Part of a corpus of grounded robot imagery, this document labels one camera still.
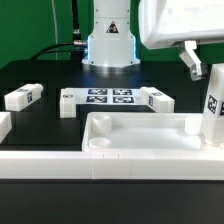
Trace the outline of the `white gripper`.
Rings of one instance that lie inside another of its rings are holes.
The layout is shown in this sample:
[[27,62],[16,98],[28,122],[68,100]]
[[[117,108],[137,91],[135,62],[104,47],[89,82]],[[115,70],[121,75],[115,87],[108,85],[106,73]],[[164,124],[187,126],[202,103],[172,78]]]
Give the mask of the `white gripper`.
[[140,0],[138,20],[141,42],[148,49],[182,42],[179,56],[193,81],[203,78],[195,41],[224,41],[224,0]]

